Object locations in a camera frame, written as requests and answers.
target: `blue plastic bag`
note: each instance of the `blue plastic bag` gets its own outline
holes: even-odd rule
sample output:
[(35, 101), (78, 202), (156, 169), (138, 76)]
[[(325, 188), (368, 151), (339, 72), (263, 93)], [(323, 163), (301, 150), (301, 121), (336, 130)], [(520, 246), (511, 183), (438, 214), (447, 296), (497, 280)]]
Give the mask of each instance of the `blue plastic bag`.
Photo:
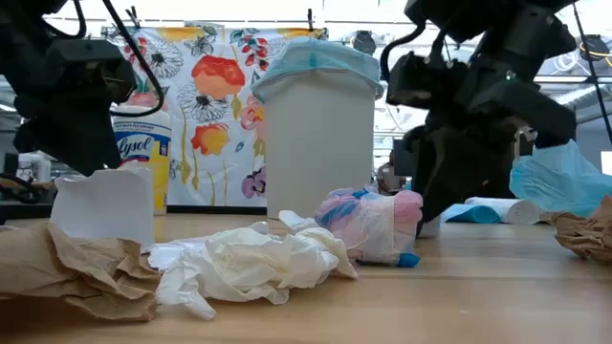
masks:
[(534, 149), (514, 162), (510, 189), (517, 198), (544, 211), (588, 216), (605, 194), (612, 195), (612, 176), (602, 174), (570, 140), (558, 147)]

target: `flower print curtain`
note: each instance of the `flower print curtain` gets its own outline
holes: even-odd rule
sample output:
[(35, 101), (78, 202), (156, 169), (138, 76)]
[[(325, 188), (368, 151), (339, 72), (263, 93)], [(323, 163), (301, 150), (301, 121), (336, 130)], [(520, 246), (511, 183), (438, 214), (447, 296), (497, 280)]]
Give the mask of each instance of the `flower print curtain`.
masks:
[[(157, 95), (134, 52), (106, 31), (133, 64), (138, 89), (128, 103), (153, 107)], [(160, 80), (172, 118), (168, 204), (266, 205), (266, 109), (251, 94), (287, 42), (325, 30), (131, 28)]]

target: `crumpled brown paper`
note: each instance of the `crumpled brown paper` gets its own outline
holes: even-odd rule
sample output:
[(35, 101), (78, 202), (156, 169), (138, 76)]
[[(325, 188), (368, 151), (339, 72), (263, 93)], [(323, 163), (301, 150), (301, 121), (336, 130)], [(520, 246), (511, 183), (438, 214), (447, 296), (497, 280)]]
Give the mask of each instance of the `crumpled brown paper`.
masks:
[(548, 222), (557, 228), (555, 238), (563, 247), (581, 258), (612, 263), (612, 197), (609, 195), (588, 218), (556, 213), (550, 214)]
[(160, 280), (129, 240), (71, 238), (51, 223), (0, 227), (0, 299), (60, 297), (99, 318), (149, 321)]

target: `wooden table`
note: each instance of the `wooden table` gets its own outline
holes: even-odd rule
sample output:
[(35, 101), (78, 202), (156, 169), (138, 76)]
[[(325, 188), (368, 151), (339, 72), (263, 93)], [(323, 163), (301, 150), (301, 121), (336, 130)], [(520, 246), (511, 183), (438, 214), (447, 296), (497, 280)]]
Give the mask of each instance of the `wooden table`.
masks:
[[(156, 219), (156, 237), (262, 220), (168, 215)], [(358, 281), (292, 290), (283, 306), (213, 301), (218, 314), (208, 322), (161, 307), (150, 323), (101, 323), (55, 301), (8, 301), (0, 303), (0, 343), (612, 343), (612, 268), (581, 261), (553, 234), (548, 226), (448, 224), (441, 238), (418, 242), (415, 269), (359, 268)]]

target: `white paper roll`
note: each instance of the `white paper roll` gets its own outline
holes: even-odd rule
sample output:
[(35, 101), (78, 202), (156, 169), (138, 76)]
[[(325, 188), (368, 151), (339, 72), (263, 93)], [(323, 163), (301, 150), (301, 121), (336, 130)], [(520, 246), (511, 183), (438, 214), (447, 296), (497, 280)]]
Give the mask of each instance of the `white paper roll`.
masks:
[(466, 204), (489, 206), (499, 214), (502, 222), (511, 225), (534, 225), (542, 214), (537, 205), (527, 200), (472, 197), (466, 200)]

